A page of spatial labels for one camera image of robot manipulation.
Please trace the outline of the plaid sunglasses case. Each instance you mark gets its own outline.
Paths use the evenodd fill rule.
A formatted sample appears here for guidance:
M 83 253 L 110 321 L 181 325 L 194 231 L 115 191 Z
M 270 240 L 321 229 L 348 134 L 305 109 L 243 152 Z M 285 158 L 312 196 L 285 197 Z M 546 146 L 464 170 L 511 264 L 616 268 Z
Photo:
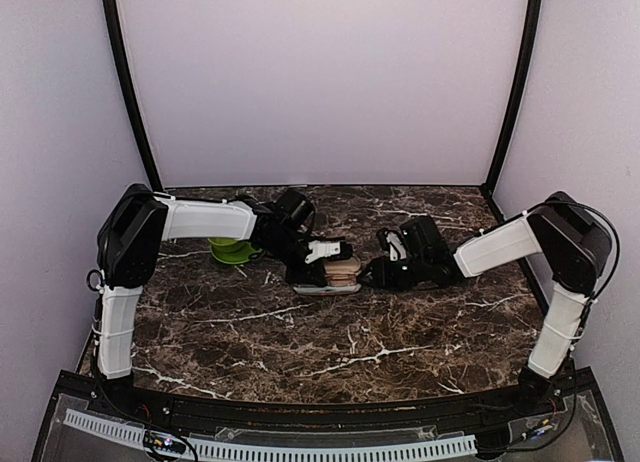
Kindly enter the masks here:
M 327 261 L 322 260 L 326 282 L 317 285 L 311 282 L 292 282 L 293 290 L 302 295 L 325 296 L 353 294 L 360 290 L 361 285 L 357 281 L 362 267 L 358 257 L 353 256 L 346 260 Z

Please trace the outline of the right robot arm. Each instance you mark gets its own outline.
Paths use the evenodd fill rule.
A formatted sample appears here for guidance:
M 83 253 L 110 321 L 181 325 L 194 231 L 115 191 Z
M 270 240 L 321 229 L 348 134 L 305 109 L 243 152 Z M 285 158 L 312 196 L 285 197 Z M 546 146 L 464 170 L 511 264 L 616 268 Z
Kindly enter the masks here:
M 360 272 L 360 284 L 408 291 L 429 283 L 446 288 L 494 268 L 541 254 L 552 272 L 553 293 L 538 340 L 529 355 L 528 378 L 510 395 L 521 416 L 549 398 L 552 379 L 580 340 L 592 305 L 610 283 L 620 260 L 615 226 L 601 212 L 558 191 L 520 214 L 451 248 L 430 216 L 414 217 L 377 238 L 383 255 Z

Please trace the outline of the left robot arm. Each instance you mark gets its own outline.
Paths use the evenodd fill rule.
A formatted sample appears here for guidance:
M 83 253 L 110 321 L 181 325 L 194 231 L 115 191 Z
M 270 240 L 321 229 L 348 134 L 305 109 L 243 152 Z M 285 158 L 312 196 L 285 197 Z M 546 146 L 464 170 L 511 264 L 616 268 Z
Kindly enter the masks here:
M 315 208 L 302 193 L 286 190 L 277 200 L 259 202 L 241 195 L 211 201 L 180 198 L 130 186 L 97 236 L 97 266 L 86 276 L 98 293 L 97 370 L 109 381 L 101 399 L 120 418 L 141 409 L 140 394 L 120 378 L 132 370 L 135 314 L 152 278 L 161 245 L 179 239 L 247 242 L 280 261 L 294 283 L 326 286 L 324 263 L 341 253 L 338 241 L 315 238 L 305 224 Z

